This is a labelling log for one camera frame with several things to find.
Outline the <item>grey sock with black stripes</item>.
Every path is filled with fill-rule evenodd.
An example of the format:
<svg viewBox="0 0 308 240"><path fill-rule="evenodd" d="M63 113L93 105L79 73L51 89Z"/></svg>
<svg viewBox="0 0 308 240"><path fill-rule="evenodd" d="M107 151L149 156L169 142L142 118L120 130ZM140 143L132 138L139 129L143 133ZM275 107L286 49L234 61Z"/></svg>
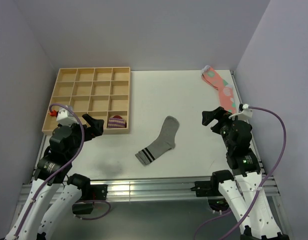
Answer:
<svg viewBox="0 0 308 240"><path fill-rule="evenodd" d="M144 166L147 166L167 151L174 149L175 137L179 126L180 124L176 118L170 115L167 116L158 137L149 146L136 153L136 158Z"/></svg>

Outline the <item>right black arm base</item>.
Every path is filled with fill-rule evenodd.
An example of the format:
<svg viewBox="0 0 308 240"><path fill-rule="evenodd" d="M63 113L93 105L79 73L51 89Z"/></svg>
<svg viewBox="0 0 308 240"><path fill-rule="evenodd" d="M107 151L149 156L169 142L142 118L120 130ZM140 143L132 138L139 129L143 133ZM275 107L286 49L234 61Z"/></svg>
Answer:
<svg viewBox="0 0 308 240"><path fill-rule="evenodd" d="M206 197L208 205L212 211L222 213L229 209L229 204L220 192L212 185L212 181L210 180L196 181L190 190L195 192L195 195L198 198Z"/></svg>

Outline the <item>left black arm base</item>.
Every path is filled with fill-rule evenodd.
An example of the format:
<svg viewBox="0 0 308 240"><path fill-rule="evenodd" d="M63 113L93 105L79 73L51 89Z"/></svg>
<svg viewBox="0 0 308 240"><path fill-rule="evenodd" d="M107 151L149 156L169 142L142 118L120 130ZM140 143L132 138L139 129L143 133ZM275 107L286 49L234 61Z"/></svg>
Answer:
<svg viewBox="0 0 308 240"><path fill-rule="evenodd" d="M82 195L71 208L75 217L91 221L100 219L111 211L111 204L106 200L107 184L92 184L78 190Z"/></svg>

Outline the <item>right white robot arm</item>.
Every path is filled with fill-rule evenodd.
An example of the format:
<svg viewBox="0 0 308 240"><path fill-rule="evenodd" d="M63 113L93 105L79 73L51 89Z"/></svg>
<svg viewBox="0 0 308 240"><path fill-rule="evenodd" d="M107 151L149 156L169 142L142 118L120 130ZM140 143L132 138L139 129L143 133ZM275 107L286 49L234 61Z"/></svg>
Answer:
<svg viewBox="0 0 308 240"><path fill-rule="evenodd" d="M211 131L219 134L227 149L226 159L229 170L212 174L209 192L222 195L237 223L222 239L227 238L235 229L240 229L242 240L287 240L275 221L263 185L273 174L263 176L259 161L250 147L252 126L246 121L252 117L254 107L241 104L239 113L230 113L223 107L202 112L202 125L212 121L217 123Z"/></svg>

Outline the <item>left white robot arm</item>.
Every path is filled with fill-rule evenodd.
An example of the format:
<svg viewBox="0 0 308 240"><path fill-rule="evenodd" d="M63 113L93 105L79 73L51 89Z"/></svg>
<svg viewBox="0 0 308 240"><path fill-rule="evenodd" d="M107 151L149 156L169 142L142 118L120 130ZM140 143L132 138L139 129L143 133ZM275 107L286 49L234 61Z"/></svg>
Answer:
<svg viewBox="0 0 308 240"><path fill-rule="evenodd" d="M37 164L34 181L24 207L7 240L49 240L57 225L78 200L91 195L90 179L73 174L69 177L60 196L51 200L60 188L72 161L82 150L82 144L103 134L104 121L84 114L87 122L79 125L74 119L71 125L59 124L52 132L49 146Z"/></svg>

